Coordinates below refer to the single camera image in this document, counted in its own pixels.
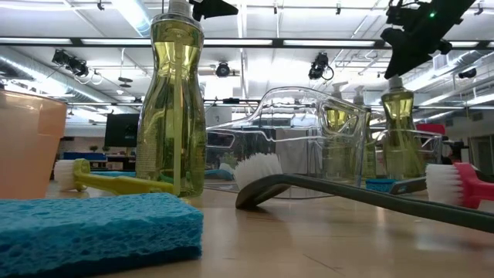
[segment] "plastic cup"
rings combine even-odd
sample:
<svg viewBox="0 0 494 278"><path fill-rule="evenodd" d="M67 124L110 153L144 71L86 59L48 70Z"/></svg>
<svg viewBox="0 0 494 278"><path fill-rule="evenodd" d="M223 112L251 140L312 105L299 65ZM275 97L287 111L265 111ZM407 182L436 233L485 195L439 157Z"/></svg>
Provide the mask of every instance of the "plastic cup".
<svg viewBox="0 0 494 278"><path fill-rule="evenodd" d="M0 198L44 198L66 105L0 90Z"/></svg>

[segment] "wooden table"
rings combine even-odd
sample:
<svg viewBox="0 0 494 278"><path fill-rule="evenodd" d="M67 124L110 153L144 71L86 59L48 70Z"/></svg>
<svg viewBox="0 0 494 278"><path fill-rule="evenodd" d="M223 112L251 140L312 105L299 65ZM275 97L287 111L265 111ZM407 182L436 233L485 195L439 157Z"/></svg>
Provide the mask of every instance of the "wooden table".
<svg viewBox="0 0 494 278"><path fill-rule="evenodd" d="M50 198L108 195L88 192ZM494 277L494 235L344 198L272 200L235 209L236 194L205 190L200 260L102 277Z"/></svg>

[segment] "blue sponge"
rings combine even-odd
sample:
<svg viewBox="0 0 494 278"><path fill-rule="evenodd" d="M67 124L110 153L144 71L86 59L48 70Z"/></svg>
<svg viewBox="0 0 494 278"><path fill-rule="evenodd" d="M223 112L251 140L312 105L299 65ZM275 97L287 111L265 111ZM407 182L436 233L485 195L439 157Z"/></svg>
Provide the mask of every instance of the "blue sponge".
<svg viewBox="0 0 494 278"><path fill-rule="evenodd" d="M203 215L167 193L0 200L0 276L90 276L201 256Z"/></svg>

